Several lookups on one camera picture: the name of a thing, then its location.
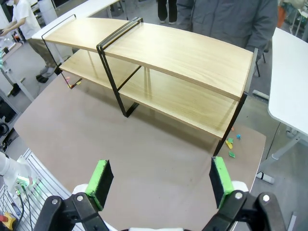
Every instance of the person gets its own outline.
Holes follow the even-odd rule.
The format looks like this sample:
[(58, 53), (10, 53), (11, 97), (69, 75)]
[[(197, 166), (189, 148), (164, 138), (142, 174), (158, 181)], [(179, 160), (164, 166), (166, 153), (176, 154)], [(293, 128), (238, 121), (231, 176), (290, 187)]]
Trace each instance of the person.
[[(177, 9), (177, 0), (169, 0), (169, 24), (174, 25), (177, 23), (178, 18), (178, 9)], [(157, 11), (158, 18), (160, 23), (165, 23), (168, 13), (167, 13), (167, 0), (158, 0), (157, 1)]]
[(45, 61), (46, 66), (40, 71), (40, 74), (45, 78), (50, 77), (56, 69), (56, 64), (44, 42), (42, 40), (31, 38), (40, 30), (40, 26), (31, 10), (29, 2), (27, 0), (6, 0), (6, 4), (14, 7), (13, 18), (8, 26), (3, 29), (0, 36), (5, 36), (10, 31), (20, 28), (32, 49)]
[(277, 0), (178, 0), (180, 29), (254, 51), (257, 59), (278, 21)]

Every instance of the wooden shelf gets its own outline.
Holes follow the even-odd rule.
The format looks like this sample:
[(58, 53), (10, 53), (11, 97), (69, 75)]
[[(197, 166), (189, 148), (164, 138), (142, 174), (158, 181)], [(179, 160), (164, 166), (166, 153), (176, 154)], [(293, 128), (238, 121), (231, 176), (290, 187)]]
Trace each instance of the wooden shelf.
[(110, 18), (75, 19), (52, 32), (45, 40), (97, 52), (96, 45), (125, 23), (125, 20)]
[[(138, 67), (136, 64), (112, 57), (107, 57), (107, 61), (117, 87)], [(78, 50), (60, 66), (60, 69), (112, 89), (98, 53)]]
[[(97, 52), (96, 45), (127, 21), (83, 18), (67, 23), (46, 37)], [(105, 54), (149, 67), (239, 100), (253, 53), (226, 42), (166, 26), (142, 23), (131, 29)]]
[(184, 80), (142, 67), (119, 91), (193, 128), (222, 138), (237, 103)]

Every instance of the white table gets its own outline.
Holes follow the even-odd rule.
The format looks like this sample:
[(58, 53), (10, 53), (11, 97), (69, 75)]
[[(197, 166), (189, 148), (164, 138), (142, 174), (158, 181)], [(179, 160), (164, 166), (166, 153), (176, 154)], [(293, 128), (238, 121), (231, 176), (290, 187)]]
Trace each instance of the white table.
[[(110, 5), (118, 2), (119, 0), (88, 0), (84, 2), (83, 4), (80, 4), (79, 6), (71, 9), (70, 11), (66, 12), (65, 14), (61, 15), (57, 19), (53, 20), (51, 23), (46, 25), (44, 28), (42, 28), (40, 31), (35, 33), (32, 36), (32, 39), (42, 39), (42, 35), (45, 34), (47, 31), (52, 29), (54, 26), (57, 24), (61, 23), (64, 19), (68, 18), (69, 16), (75, 14), (77, 18), (82, 18), (82, 17), (89, 17), (98, 11), (101, 11), (105, 8), (108, 8)], [(111, 17), (110, 9), (107, 9), (108, 11), (108, 16)], [(52, 29), (49, 33), (47, 33), (45, 36), (48, 34), (52, 33), (56, 28), (61, 27), (63, 24), (58, 25), (54, 29)]]
[[(306, 55), (308, 44), (303, 40), (276, 28), (273, 36), (273, 61), (270, 84), (269, 114), (274, 119), (298, 131), (283, 147), (263, 161), (257, 177), (274, 183), (274, 178), (261, 171), (279, 160), (301, 139), (308, 136), (308, 76)], [(296, 215), (293, 214), (288, 231), (293, 229)]]

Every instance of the gray floor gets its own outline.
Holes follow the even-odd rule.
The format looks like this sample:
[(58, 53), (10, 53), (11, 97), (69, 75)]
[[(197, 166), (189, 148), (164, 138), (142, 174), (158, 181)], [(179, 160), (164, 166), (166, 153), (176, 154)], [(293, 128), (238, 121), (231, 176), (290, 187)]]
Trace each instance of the gray floor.
[[(82, 2), (83, 0), (71, 0), (62, 6), (57, 13), (62, 14)], [(143, 17), (144, 21), (147, 23), (159, 23), (155, 0), (147, 0), (142, 3), (139, 3), (136, 0), (126, 0), (126, 7), (129, 19), (139, 16)], [(105, 17), (106, 12), (98, 12), (95, 16)], [(122, 14), (115, 18), (125, 19), (126, 15)], [(24, 85), (31, 94), (36, 97), (45, 89), (48, 83), (55, 78), (55, 76), (52, 76), (46, 84), (38, 83), (35, 79), (35, 75), (38, 74), (40, 68), (43, 66), (43, 61), (28, 44), (23, 45), (20, 51), (18, 58), (13, 61), (20, 65), (18, 68), (14, 69), (14, 74), (26, 77)], [(257, 77), (257, 75), (253, 77), (249, 94), (250, 96), (254, 89), (266, 94), (269, 94), (270, 92), (271, 52), (266, 54), (266, 61), (266, 63), (264, 63), (263, 60), (259, 61), (261, 77)], [(24, 111), (30, 105), (30, 101), (22, 92), (16, 97), (11, 96), (10, 99), (21, 111)], [(270, 154), (273, 153), (289, 140), (285, 133), (285, 125), (279, 125), (279, 122), (272, 119), (267, 111), (267, 103), (259, 99), (248, 97), (236, 122), (253, 128), (267, 137), (262, 159), (266, 159), (268, 152)], [(16, 133), (12, 134), (11, 137), (12, 139), (16, 137)], [(26, 149), (26, 144), (24, 144), (22, 139), (18, 137), (11, 143), (7, 150), (7, 154), (12, 158), (17, 159), (26, 151)], [(256, 179), (252, 188), (253, 195), (258, 195), (259, 193), (266, 191), (276, 194), (286, 224), (289, 223), (292, 212), (295, 211), (298, 215), (294, 229), (296, 231), (306, 231), (308, 229), (308, 220), (305, 215), (308, 208), (308, 201), (306, 200), (308, 197), (308, 181), (306, 180), (306, 175), (308, 175), (308, 169), (306, 168), (308, 165), (307, 152), (308, 148), (306, 146), (302, 144), (295, 145), (284, 157), (265, 171), (269, 175), (275, 177), (275, 184), (270, 185), (264, 181)], [(247, 231), (248, 228), (245, 224), (239, 224), (236, 230)]]

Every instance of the gray jacket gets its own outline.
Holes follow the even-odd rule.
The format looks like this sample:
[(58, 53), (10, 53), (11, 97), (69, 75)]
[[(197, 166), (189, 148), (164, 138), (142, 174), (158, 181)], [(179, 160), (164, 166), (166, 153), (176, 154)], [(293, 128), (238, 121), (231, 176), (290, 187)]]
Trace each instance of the gray jacket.
[(179, 28), (263, 53), (278, 20), (277, 0), (178, 0)]

